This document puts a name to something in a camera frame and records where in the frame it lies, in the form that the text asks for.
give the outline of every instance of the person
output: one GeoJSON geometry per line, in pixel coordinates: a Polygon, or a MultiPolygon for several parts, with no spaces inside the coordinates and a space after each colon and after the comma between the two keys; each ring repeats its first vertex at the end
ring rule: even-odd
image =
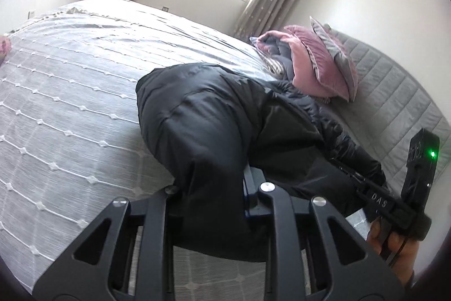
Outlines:
{"type": "Polygon", "coordinates": [[[380,162],[340,124],[287,81],[251,78],[209,63],[154,69],[136,85],[141,135],[180,189],[176,246],[207,255],[262,262],[265,226],[244,214],[249,164],[289,195],[327,198],[347,217],[364,206],[335,159],[377,185],[380,162]]]}
{"type": "MultiPolygon", "coordinates": [[[[376,219],[371,223],[370,231],[368,233],[367,242],[371,245],[374,251],[378,254],[382,251],[382,246],[377,240],[381,232],[380,219],[376,219]]],[[[397,252],[404,242],[405,237],[392,232],[388,238],[388,248],[392,252],[397,252]]],[[[411,282],[414,274],[414,263],[418,254],[419,241],[409,239],[400,252],[398,260],[393,264],[392,270],[404,286],[411,282]]]]}
{"type": "MultiPolygon", "coordinates": [[[[382,248],[377,238],[381,231],[380,220],[371,223],[367,242],[380,254],[382,248]]],[[[388,239],[391,251],[398,251],[405,237],[392,233],[388,239]]],[[[419,242],[409,239],[398,260],[392,267],[393,272],[406,288],[406,295],[402,301],[449,301],[451,299],[449,281],[451,274],[451,228],[431,264],[412,285],[414,277],[414,263],[418,255],[419,242]]]]}

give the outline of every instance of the pink cushion corner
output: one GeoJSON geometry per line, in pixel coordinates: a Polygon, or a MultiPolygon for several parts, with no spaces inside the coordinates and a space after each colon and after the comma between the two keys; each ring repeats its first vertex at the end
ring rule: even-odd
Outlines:
{"type": "Polygon", "coordinates": [[[317,97],[339,96],[349,101],[346,81],[319,36],[298,25],[286,26],[285,29],[296,36],[301,44],[301,47],[296,49],[299,56],[293,55],[293,68],[295,70],[293,85],[308,95],[317,97]],[[306,84],[310,86],[308,89],[314,89],[315,93],[304,92],[307,88],[306,84]]]}
{"type": "Polygon", "coordinates": [[[349,99],[353,102],[357,96],[357,89],[359,86],[359,76],[353,60],[349,57],[341,41],[330,35],[321,23],[313,17],[310,17],[310,22],[312,24],[313,32],[324,43],[329,54],[332,56],[335,65],[337,65],[338,70],[343,76],[348,87],[349,99]]]}
{"type": "Polygon", "coordinates": [[[5,60],[6,55],[11,51],[11,40],[5,36],[0,36],[0,65],[5,60]]]}

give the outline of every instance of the person's hand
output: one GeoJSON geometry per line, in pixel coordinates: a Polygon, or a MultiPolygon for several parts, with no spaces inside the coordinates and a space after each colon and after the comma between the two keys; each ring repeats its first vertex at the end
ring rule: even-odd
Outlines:
{"type": "MultiPolygon", "coordinates": [[[[371,224],[371,229],[368,233],[367,242],[373,247],[374,251],[378,254],[382,251],[382,246],[377,241],[377,238],[381,232],[380,219],[376,219],[371,224]]],[[[398,251],[404,242],[405,237],[400,236],[395,232],[392,232],[388,238],[388,248],[390,251],[398,251]]],[[[405,286],[412,277],[414,272],[414,262],[418,254],[419,242],[413,239],[407,240],[404,248],[402,249],[398,260],[393,265],[392,270],[405,286]]]]}

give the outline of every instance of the grey pillow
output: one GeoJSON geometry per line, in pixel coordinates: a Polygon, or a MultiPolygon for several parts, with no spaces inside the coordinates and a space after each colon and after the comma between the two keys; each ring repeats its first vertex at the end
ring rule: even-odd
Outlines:
{"type": "Polygon", "coordinates": [[[336,44],[333,38],[331,38],[331,36],[324,30],[323,26],[317,20],[310,17],[310,22],[312,24],[313,31],[324,43],[328,52],[334,59],[335,65],[343,75],[346,85],[348,86],[349,101],[353,102],[355,100],[355,96],[357,95],[357,86],[359,83],[359,78],[357,75],[357,70],[355,69],[354,62],[346,56],[343,50],[341,50],[341,48],[336,44]]]}

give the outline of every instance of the bed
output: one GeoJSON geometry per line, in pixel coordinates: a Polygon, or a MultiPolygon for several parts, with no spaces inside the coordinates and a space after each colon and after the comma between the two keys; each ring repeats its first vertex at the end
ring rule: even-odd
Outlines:
{"type": "MultiPolygon", "coordinates": [[[[361,56],[362,95],[355,108],[339,101],[329,107],[364,147],[379,147],[371,127],[362,123],[364,107],[373,103],[368,91],[392,79],[378,72],[380,54],[337,35],[353,46],[353,57],[361,56]]],[[[172,182],[140,136],[134,91],[140,77],[154,68],[206,61],[273,79],[252,46],[128,0],[63,6],[27,21],[10,37],[13,50],[0,67],[0,255],[29,290],[113,198],[146,197],[172,182]]],[[[436,107],[432,113],[436,131],[448,138],[449,125],[436,107]]],[[[405,140],[414,132],[408,126],[395,150],[398,166],[407,152],[405,140]]],[[[449,146],[449,139],[443,142],[449,146]]],[[[383,151],[372,153],[379,158],[383,151]]],[[[440,170],[449,162],[448,153],[440,157],[440,170]]],[[[362,235],[368,231],[362,213],[349,220],[362,235]]],[[[174,268],[178,300],[262,298],[261,263],[175,249],[174,268]]]]}

